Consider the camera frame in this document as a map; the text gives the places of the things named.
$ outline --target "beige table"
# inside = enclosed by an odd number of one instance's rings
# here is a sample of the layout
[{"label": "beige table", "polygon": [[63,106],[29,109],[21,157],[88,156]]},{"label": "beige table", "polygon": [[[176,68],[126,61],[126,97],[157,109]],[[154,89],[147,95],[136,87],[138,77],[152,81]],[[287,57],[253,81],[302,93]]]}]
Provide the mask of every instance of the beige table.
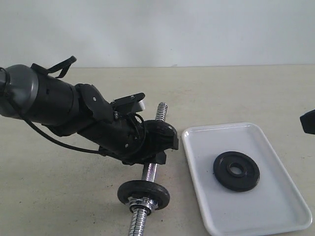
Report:
[{"label": "beige table", "polygon": [[[315,66],[71,69],[65,80],[94,84],[108,101],[142,91],[145,119],[154,118],[164,101],[166,121],[179,135],[198,125],[259,125],[314,212],[315,136],[303,133],[299,117],[315,108]],[[1,118],[0,138],[1,236],[127,234],[131,213],[117,189],[140,178],[141,166],[64,149],[20,120]],[[97,148],[77,135],[61,140]],[[167,154],[156,181],[169,190],[171,202],[148,218],[145,233],[207,236],[182,141],[179,151]],[[284,235],[313,236],[315,226]]]}]

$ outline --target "white wall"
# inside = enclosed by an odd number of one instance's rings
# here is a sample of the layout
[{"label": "white wall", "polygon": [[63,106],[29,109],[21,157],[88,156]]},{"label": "white wall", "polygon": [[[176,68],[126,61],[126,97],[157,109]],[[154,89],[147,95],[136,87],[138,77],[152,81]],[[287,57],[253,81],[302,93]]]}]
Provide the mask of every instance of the white wall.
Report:
[{"label": "white wall", "polygon": [[0,66],[315,63],[314,0],[0,0]]}]

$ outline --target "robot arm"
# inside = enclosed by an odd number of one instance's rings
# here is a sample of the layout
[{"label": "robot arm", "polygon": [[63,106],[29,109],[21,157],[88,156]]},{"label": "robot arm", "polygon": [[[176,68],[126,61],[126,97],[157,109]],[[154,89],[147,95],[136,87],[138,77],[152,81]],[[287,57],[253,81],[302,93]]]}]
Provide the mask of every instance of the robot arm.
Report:
[{"label": "robot arm", "polygon": [[[109,103],[93,85],[71,85],[60,80],[75,61],[70,57],[50,69],[37,64],[2,68],[0,115],[23,119],[43,137],[65,148],[112,156],[129,165],[165,164],[163,151],[178,149],[176,129],[164,121],[144,121],[137,114],[142,111],[143,93]],[[58,77],[49,75],[59,70]],[[63,144],[33,122],[59,137],[78,133],[98,144],[99,150]]]}]

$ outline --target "white tray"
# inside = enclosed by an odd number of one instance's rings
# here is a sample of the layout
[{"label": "white tray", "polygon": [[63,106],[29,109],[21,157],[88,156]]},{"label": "white tray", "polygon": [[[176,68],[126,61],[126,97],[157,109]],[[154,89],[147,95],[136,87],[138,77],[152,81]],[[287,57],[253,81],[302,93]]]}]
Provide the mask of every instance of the white tray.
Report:
[{"label": "white tray", "polygon": [[[203,222],[212,236],[263,236],[303,230],[312,214],[262,130],[252,123],[193,127],[182,134]],[[223,187],[213,174],[226,151],[251,157],[260,181],[248,192]]]}]

